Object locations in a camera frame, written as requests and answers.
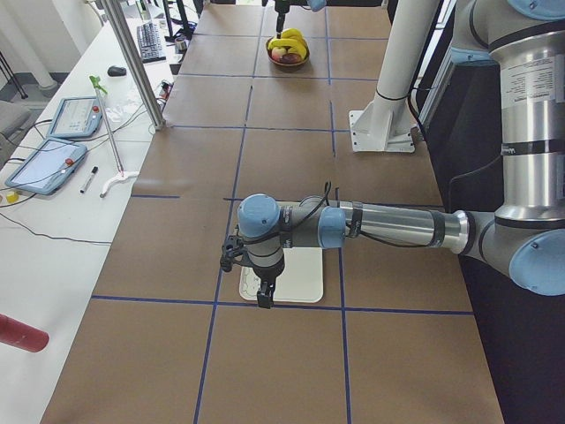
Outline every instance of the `red cylinder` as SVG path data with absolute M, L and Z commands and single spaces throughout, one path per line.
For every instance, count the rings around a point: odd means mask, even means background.
M 0 314 L 0 343 L 18 347 L 30 352 L 38 352 L 49 341 L 49 334 Z

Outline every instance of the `banana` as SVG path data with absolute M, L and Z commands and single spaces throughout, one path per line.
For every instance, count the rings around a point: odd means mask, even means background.
M 305 45 L 293 38 L 274 38 L 268 44 L 268 49 L 272 50 L 274 47 L 287 47 L 289 48 L 289 53 L 298 53 L 302 60 L 306 58 L 308 50 Z
M 292 35 L 297 35 L 298 37 L 302 38 L 302 33 L 296 28 L 285 29 L 284 31 L 282 31 L 281 38 L 291 38 Z
M 289 28 L 282 31 L 281 38 L 291 38 L 293 40 L 299 41 L 304 47 L 308 48 L 306 40 L 302 36 L 302 33 L 296 28 Z

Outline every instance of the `white wall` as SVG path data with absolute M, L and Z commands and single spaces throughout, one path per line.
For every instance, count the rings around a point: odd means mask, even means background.
M 17 0 L 4 5 L 49 72 L 70 72 L 101 27 L 82 0 Z M 17 45 L 0 33 L 0 51 L 13 72 L 29 72 Z M 4 84 L 0 73 L 0 87 Z
M 82 55 L 101 29 L 95 12 L 82 0 L 50 0 Z

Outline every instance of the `blue joint cap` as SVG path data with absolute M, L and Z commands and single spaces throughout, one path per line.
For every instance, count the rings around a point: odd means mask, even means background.
M 534 293 L 565 294 L 565 229 L 530 238 L 512 257 L 509 274 L 516 284 Z
M 565 19 L 565 0 L 508 0 L 508 4 L 528 18 Z
M 318 221 L 318 244 L 322 249 L 343 246 L 345 240 L 345 212 L 327 207 L 321 211 Z
M 326 0 L 307 0 L 307 3 L 312 11 L 321 11 L 326 7 Z
M 239 230 L 245 237 L 267 234 L 278 223 L 281 208 L 272 197 L 254 194 L 241 202 L 237 209 Z

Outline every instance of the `keyboard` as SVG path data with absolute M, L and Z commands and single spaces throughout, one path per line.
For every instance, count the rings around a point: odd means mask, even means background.
M 146 64 L 166 58 L 165 48 L 161 44 L 159 28 L 153 22 L 146 22 L 138 26 L 137 32 L 141 62 Z

